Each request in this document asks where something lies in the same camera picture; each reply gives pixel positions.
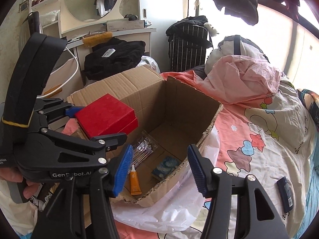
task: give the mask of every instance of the small blue box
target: small blue box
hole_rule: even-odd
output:
[[[181,162],[178,159],[167,156],[152,171],[152,176],[159,181],[165,180],[180,164]]]

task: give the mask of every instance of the red star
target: red star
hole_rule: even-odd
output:
[[[250,134],[250,138],[252,139],[251,145],[253,147],[257,147],[259,151],[263,152],[263,148],[266,146],[264,141],[261,139],[261,135],[253,135]]]

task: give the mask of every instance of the light blue sheet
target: light blue sheet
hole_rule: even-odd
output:
[[[316,146],[310,160],[310,169],[312,172],[310,174],[310,184],[306,198],[305,215],[301,226],[293,239],[299,239],[301,237],[319,209],[319,132],[317,132]]]

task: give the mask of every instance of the clothing tag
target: clothing tag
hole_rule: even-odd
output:
[[[288,213],[289,211],[293,209],[293,203],[292,203],[290,188],[289,188],[286,176],[278,180],[277,185],[279,188],[279,193],[280,193],[281,201],[283,204],[284,212]]]
[[[112,55],[115,52],[114,48],[109,48],[102,57],[109,57],[110,55]]]

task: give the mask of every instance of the cardboard box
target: cardboard box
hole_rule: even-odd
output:
[[[144,20],[139,21],[110,21],[106,23],[107,31],[115,32],[119,30],[144,28]]]
[[[128,143],[134,142],[145,130],[159,144],[137,168],[142,194],[131,196],[127,180],[116,201],[124,199],[143,207],[152,206],[180,180],[187,165],[188,145],[202,144],[222,106],[173,77],[164,80],[148,67],[136,67],[91,84],[69,96],[68,102],[87,106],[107,93],[133,108],[138,118],[139,127],[128,135]],[[107,157],[118,155],[120,150],[108,152]],[[159,182],[151,172],[166,156],[177,158],[182,163]]]

